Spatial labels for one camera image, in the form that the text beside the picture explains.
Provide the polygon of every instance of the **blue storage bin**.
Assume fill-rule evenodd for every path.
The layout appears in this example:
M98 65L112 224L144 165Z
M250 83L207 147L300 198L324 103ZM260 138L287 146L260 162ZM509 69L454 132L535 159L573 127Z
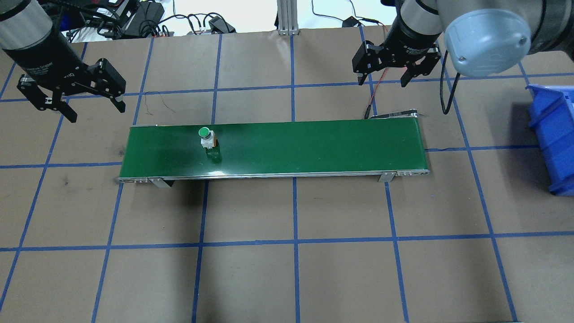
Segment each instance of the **blue storage bin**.
M574 196L574 86L526 87L534 92L530 107L535 132L556 195Z

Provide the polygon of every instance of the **blue tape grid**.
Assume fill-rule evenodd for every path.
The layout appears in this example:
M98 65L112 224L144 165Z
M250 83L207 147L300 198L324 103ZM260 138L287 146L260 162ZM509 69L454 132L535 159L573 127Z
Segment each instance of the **blue tape grid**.
M451 79L450 79L450 77L449 77L449 75L448 75L448 70L445 70L445 76L446 76L446 78L447 78L448 88L452 91L452 82L451 82ZM484 219L485 219L486 225L487 225L487 227L488 227L488 233L489 233L488 236L489 236L489 238L490 238L491 241L492 241L492 247L493 247L493 249L494 249L494 255L495 255L496 260L497 260L498 270L499 270L500 275L501 275L502 285L503 285L503 287L504 287L504 291L505 291L505 294L506 294L506 300L508 301L508 306L509 306L509 309L510 309L510 314L512 315L513 321L514 321L514 322L518 322L518 316L517 316L517 314L516 314L516 309L515 309L515 307L514 307L514 302L513 302L513 300L512 300L512 295L511 295L511 293L510 293L510 287L509 287L508 281L507 281L507 279L506 279L506 272L505 272L505 269L504 269L504 265L502 264L502 258L501 258L500 251L499 251L499 249L498 249L497 237L496 237L495 234L494 234L494 228L492 227L492 222L491 222L491 220L490 220L490 214L488 213L488 207L487 207L487 205L486 205L486 200L485 200L485 198L484 198L484 192L482 191L482 185L480 184L480 178L479 178L479 176L478 176L478 171L476 170L476 164L475 164L475 162L474 162L474 157L473 157L473 155L472 155L472 149L470 148L470 144L469 144L469 141L468 141L468 137L467 137L467 134L466 134L466 130L465 130L465 128L464 128L464 122L463 122L463 119L462 119L462 115L460 114L460 110L459 110L458 104L457 104L457 102L456 102L456 95L455 95L455 97L454 97L452 103L453 103L453 105L454 105L454 107L455 107L456 117L457 117L457 119L458 119L458 121L459 121L460 130L461 130L461 132L462 132L463 139L464 139L464 145L465 145L466 151L467 151L467 153L468 153L468 159L469 159L469 161L470 161L471 168L472 168L472 173L473 173L473 175L474 175L474 179L475 179L475 182L476 182L476 188L478 189L478 194L479 194L479 197L480 197L480 202L481 202L481 204L482 204L482 209L483 209L483 211L484 211Z
M364 33L363 29L359 28L361 39L364 40ZM262 89L291 89L291 111L292 111L292 121L295 121L295 89L301 87L325 87L325 86L354 86L354 82L340 82L340 83L318 83L318 84L295 84L295 70L294 70L294 39L293 36L290 37L290 63L291 63L291 84L290 85L282 85L282 86L259 86L259 87L234 87L234 88L225 88L219 89L218 88L218 79L219 79L219 63L220 63L220 54L221 54L221 45L222 45L222 36L219 36L219 43L218 43L218 57L217 57L217 65L216 65L216 74L215 74L215 84L213 89L200 89L200 90L179 90L179 91L158 91L153 93L144 93L145 87L145 80L148 73L149 63L152 56L153 50L153 39L150 41L148 57L146 61L146 66L142 78L142 84L140 87L139 92L137 93L126 93L125 96L138 96L138 103L136 107L136 111L134 114L133 124L137 123L137 117L139 112L139 106L141 104L141 98L143 95L160 95L160 94L178 94L178 93L200 93L200 92L213 92L214 99L213 99L213 107L212 107L212 123L215 122L215 112L216 112L216 100L217 100L217 93L218 91L248 91L248 90L262 90ZM84 49L82 52L82 58L85 55L87 49L87 43L84 45ZM462 77L460 78L461 82L465 80L474 80L474 79L510 79L510 78L524 78L526 84L530 84L529 76L530 77L549 77L549 76L574 76L574 73L554 73L554 74L527 74L523 65L519 64L521 69L522 75L498 75L498 76L488 76L484 78L467 78ZM15 68L15 64L12 65L10 72L7 76L6 81L4 82L2 89L0 90L0 102L19 102L19 101L26 101L26 99L1 99L7 86L9 80L13 74ZM449 88L452 88L451 82L453 78L450 78L448 75L448 71L446 72L446 79L449 85ZM429 78L429 79L414 79L412 82L437 82L439 79ZM399 83L400 80L383 80L381 83ZM369 81L366 83L370 86L371 94L374 91L374 85L376 82L372 80L369 76ZM67 97L67 100L70 99L82 99L82 98L92 98L96 97L95 95L77 95L73 97ZM208 188L209 182L205 182L204 187L204 201L203 201L203 211L201 215L201 229L200 229L200 241L198 243L175 243L175 244L137 244L137 245L113 245L113 234L115 228L115 221L117 218L117 213L119 209L119 203L121 200L121 194L123 190L123 184L120 184L118 187L117 198L115 201L114 213L112 218L112 223L110 225L110 233L108 236L108 242L106 245L78 245L78 246L53 246L53 247L24 247L24 239L26 237L26 233L28 231L28 227L30 221L32 219L32 215L34 212L34 208L36 205L36 201L38 195L40 193L40 189L42 186L42 182L45 177L45 173L48 168L53 167L106 167L106 166L118 166L121 165L121 162L111 162L111 163L50 163L50 159L53 153L53 149L56 144L57 137L59 135L63 117L61 116L56 128L56 132L54 133L54 137L51 143L51 147L46 157L46 162L44 164L28 164L28 165L5 165L0 166L0 169L14 169L14 168L42 168L42 174L40 176L40 180L38 181L38 186L36 188L36 192L34 194L34 198L32 200L32 205L30 206L30 210L28 213L28 217L26 218L26 223L20 238L20 242L18 247L13 248L0 248L0 252L15 252L14 260L10 267L9 275L6 280L6 284L2 291L2 297L0 298L0 310L2 309L4 300L6 298L7 291L10 286L11 279L14 274L15 267L18 262L18 258L21 252L27 251L71 251L71 250L104 250L106 251L104 256L104 261L102 265L102 272L100 275L100 282L98 284L98 292L96 294L96 300L94 302L94 310L92 313L92 322L95 322L98 312L99 300L102 294L103 289L103 282L105 278L105 273L107 269L107 262L109 258L109 253L111 250L115 249L154 249L154 248L198 248L198 257L197 257L197 267L196 267L196 283L195 283L195 293L193 298L193 316L192 322L196 321L197 317L197 302L199 299L199 283L200 283L200 273L201 273L201 259L203 253L203 247L229 247L229 246L239 246L239 245L293 245L294 246L294 286L295 286L295 308L296 308L296 322L301 321L300 317L300 291L299 291L299 268L298 268L298 245L299 244L317 244L317 243L362 243L362 242L392 242L394 253L395 253L395 262L397 265L397 276L399 281L399 288L401 293L401 302L403 307L404 313L404 320L405 322L409 322L409 315L408 315L408 307L404 289L404 282L402 277L402 269L401 269L401 261L400 261L400 253L399 253L399 245L400 241L427 241L427 240L460 240L460 239L491 239L492 246L495 252L495 256L497 259L497 264L499 267L499 271L501 274L502 283L504 286L504 290L507 296L507 301L509 303L509 309L514 321L518 321L518 317L513 305L512 297L510 294L510 289L508 287L508 283L506 280L506 274L504 271L504 266L502 264L502 259L500 256L500 252L497 246L497 239L503 238L513 238L513 237L545 237L545 236L573 236L574 231L559 231L559 232L518 232L518 233L495 233L494 228L492 227L492 223L490 221L490 215L488 213L488 208L486 205L486 200L484 198L484 194L482 191L482 187L480 185L480 179L478 176L478 172L476 170L476 165L474 163L474 158L472 156L472 151L481 151L481 150L491 150L491 149L528 149L528 148L538 148L537 145L513 145L513 146L489 146L489 147L471 147L468 143L468 138L464 129L464 123L458 108L458 104L456 102L456 98L453 101L453 105L455 107L455 111L457 114L457 119L459 120L459 124L461 127L461 131L463 134L465 147L454 147L454 148L446 148L446 149L438 149L438 148L428 148L426 149L427 152L442 152L442 151L467 151L469 160L471 162L473 175L475 177L477 189L480 195L480 200L483 206L485 220L488 226L488 234L457 234L457 235L439 235L439 236L397 236L395 223L394 223L394 214L393 214L393 207L391 201L391 191L389 184L385 184L385 191L387 196L387 207L389 210L389 220L391 225L391 236L390 237L356 237L356 238L340 238L340 239L299 239L298 238L298 223L297 223L297 179L293 178L293 239L291 240L255 240L255 241L230 241L230 242L214 242L214 243L205 243L203 241L204 232L205 232L205 218L207 215L207 197L208 197ZM373 102L373 112L377 114L376 103Z

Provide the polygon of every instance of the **red wire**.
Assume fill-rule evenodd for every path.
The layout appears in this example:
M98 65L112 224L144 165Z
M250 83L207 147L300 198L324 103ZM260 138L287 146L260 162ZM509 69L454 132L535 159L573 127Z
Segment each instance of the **red wire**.
M383 27L385 28L385 37L386 37L386 33L389 32L389 29L387 28L387 26L383 25ZM389 68L385 68L383 75L381 75L381 78L379 79L379 82L377 82L377 85L375 86L375 90L373 91L373 95L371 95L371 100L369 101L368 105L373 104L373 99L375 98L375 93L377 93L377 89L379 88L379 84L381 84L381 81L383 81L383 78L385 78L385 75L387 75L387 71L389 70Z
M375 98L375 93L377 93L377 89L379 88L379 84L381 84L381 81L383 81L383 78L385 77L385 75L387 75L388 70L389 70L389 67L385 68L383 75L381 75L379 82L377 82L377 85L375 86L375 90L373 91L373 95L371 95L371 100L369 101L368 105L371 105L373 103L373 99Z

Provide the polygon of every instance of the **green conveyor belt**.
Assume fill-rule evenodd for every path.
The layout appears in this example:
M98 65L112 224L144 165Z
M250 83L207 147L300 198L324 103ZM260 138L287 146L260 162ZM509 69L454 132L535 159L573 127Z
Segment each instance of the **green conveyor belt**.
M197 134L202 126L131 128L119 179L408 175L428 169L414 117L206 125L218 139L210 151Z

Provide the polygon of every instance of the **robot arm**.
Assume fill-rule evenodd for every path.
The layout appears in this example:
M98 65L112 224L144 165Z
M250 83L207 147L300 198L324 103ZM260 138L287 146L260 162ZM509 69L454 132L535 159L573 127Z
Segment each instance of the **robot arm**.
M453 65L467 76L499 73L542 51L574 55L573 0L404 0L396 7L385 42L365 41L353 57L359 84L386 67L406 67L403 87L428 75L443 31Z
M36 0L0 0L0 47L26 72L18 89L36 109L59 111L76 122L76 112L61 97L88 92L126 110L124 78L106 59L84 64Z

